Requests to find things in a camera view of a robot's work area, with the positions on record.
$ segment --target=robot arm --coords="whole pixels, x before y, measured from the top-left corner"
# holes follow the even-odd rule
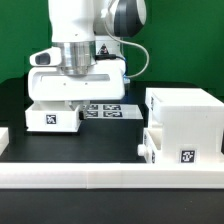
[[[113,0],[108,7],[106,23],[116,37],[133,37],[144,26],[146,6],[144,0]]]

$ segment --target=black table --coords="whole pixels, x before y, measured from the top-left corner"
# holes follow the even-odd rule
[[[52,138],[55,135],[29,135],[26,133],[24,110],[31,104],[27,94],[26,77],[7,80],[0,85],[0,126],[9,126],[10,144],[22,150],[35,146],[39,139]],[[138,104],[145,118],[145,87],[194,87],[183,83],[133,82],[127,89],[121,103]],[[74,135],[56,136],[58,144]],[[10,148],[1,156],[1,162],[74,162],[67,156],[52,159],[52,144],[46,152],[36,155],[24,154],[18,150],[11,153]],[[79,162],[88,162],[84,154]],[[144,162],[133,154],[120,162]],[[0,220],[4,224],[61,224],[61,223],[223,223],[224,190],[195,189],[105,189],[105,190],[0,190]]]

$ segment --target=black and white pattern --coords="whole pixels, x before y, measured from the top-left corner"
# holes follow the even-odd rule
[[[120,105],[103,105],[104,110],[121,110]]]
[[[195,150],[182,150],[181,151],[181,163],[194,163],[196,159]]]
[[[153,107],[154,107],[154,98],[152,97],[151,98],[151,110],[153,110]]]
[[[90,118],[90,117],[98,117],[99,115],[98,115],[98,111],[87,111],[86,116]]]
[[[98,110],[98,109],[99,109],[99,106],[95,104],[91,104],[88,108],[88,110]]]
[[[57,124],[56,115],[46,115],[46,123],[47,124]]]
[[[114,111],[108,111],[108,112],[103,112],[104,117],[123,117],[121,112],[114,112]]]
[[[152,163],[156,162],[156,154],[154,151],[152,151]]]

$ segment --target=white robot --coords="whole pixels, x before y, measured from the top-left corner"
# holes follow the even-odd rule
[[[77,132],[90,100],[124,96],[119,39],[141,30],[146,6],[144,0],[48,0],[48,5],[53,46],[30,57],[34,103],[26,123],[28,131]]]

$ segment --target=white block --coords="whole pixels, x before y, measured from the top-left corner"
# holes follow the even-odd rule
[[[0,128],[0,155],[9,144],[8,128]]]

